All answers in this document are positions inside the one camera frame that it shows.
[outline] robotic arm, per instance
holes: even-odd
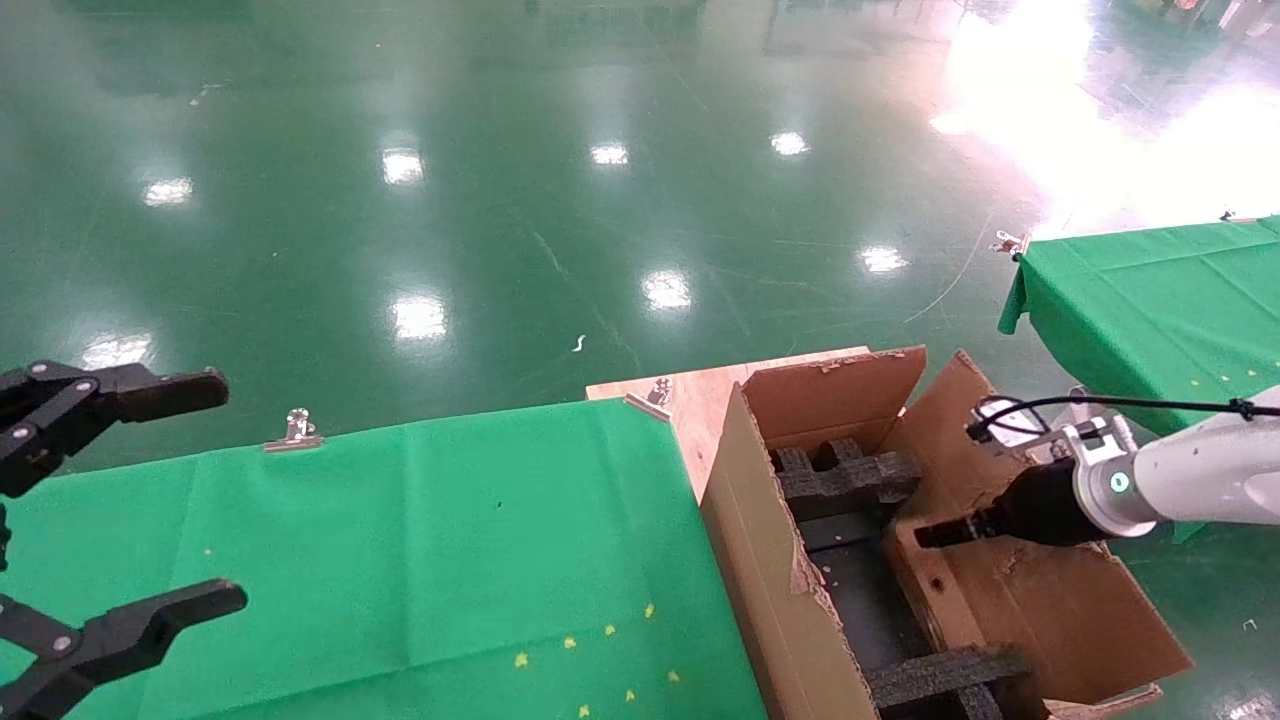
[[[0,374],[0,493],[22,497],[116,421],[146,423],[227,400],[227,380],[212,368],[156,377],[142,365],[79,370],[41,361]],[[0,571],[12,539],[5,519],[0,505]],[[0,719],[58,720],[99,685],[159,665],[182,630],[247,602],[239,585],[215,579],[113,607],[73,628],[0,594],[0,641],[36,656],[0,685]]]
[[[1005,534],[1069,546],[1144,536],[1165,520],[1280,525],[1280,386],[1225,406],[1098,400],[1221,411],[1138,448],[1119,415],[1036,430],[1021,413],[1062,400],[982,405],[970,437],[1015,452],[1047,448],[1052,460],[1020,473],[989,507],[916,529],[920,546]]]

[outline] green cloth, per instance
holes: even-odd
[[[4,592],[64,621],[248,593],[77,720],[764,719],[671,428],[622,401],[54,478],[9,518]]]
[[[1225,402],[1280,383],[1280,217],[1032,242],[1000,332],[1030,315],[1101,395]],[[1125,407],[1165,436],[1203,413]],[[1202,524],[1180,523],[1175,542]]]

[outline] cardboard box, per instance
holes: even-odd
[[[1105,546],[915,544],[914,527],[975,510],[1027,466],[965,436],[970,409],[995,389],[964,352],[904,410],[924,368],[924,348],[911,347],[760,370],[733,388],[701,510],[771,716],[878,716],[768,457],[842,437],[868,454],[905,451],[920,466],[919,491],[883,546],[934,650],[1015,647],[1061,717],[1158,697],[1152,683],[1190,660]]]

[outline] black cable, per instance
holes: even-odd
[[[989,436],[988,428],[996,424],[996,420],[1018,413],[1019,410],[1030,410],[1043,405],[1076,405],[1082,402],[1120,407],[1162,407],[1169,410],[1198,410],[1202,413],[1233,413],[1245,420],[1252,420],[1257,416],[1280,418],[1280,407],[1258,406],[1248,400],[1244,400],[1243,397],[1231,398],[1230,402],[1184,402],[1178,400],[1143,400],[1139,397],[1112,397],[1106,395],[1060,395],[1053,397],[1042,397],[1039,400],[1027,400],[997,410],[991,415],[986,415],[982,420],[969,425],[969,437],[986,438]],[[1004,424],[998,427],[1030,433],[1030,430],[1027,430],[1025,428],[1012,428],[1011,425]]]
[[[983,418],[987,416],[987,415],[982,414],[982,407],[986,404],[991,402],[992,400],[1004,400],[1004,401],[1007,401],[1007,402],[1012,402],[1014,405],[1020,405],[1023,402],[1023,398],[1020,398],[1020,397],[1012,397],[1012,396],[1009,396],[1009,395],[988,395],[987,397],[983,397],[978,402],[978,407],[975,409],[975,410],[978,410],[978,415],[980,415]],[[1028,407],[1027,410],[1032,415],[1032,418],[1036,418],[1036,421],[1039,423],[1039,427],[1041,427],[1039,430],[1030,430],[1030,429],[1027,429],[1027,428],[1019,428],[1016,425],[1007,425],[1007,424],[1000,423],[1000,421],[991,421],[991,423],[988,423],[984,427],[1001,428],[1001,429],[1005,429],[1005,430],[1012,430],[1015,433],[1023,433],[1025,436],[1036,436],[1036,437],[1047,436],[1052,430],[1052,428],[1048,427],[1048,423],[1044,421],[1044,418],[1034,407]]]

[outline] floor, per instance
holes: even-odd
[[[1277,3],[667,1],[0,4],[0,366],[230,379],[77,470],[854,345],[1036,396],[997,231],[1280,210]],[[1277,541],[1121,550],[1144,716],[1280,717]]]

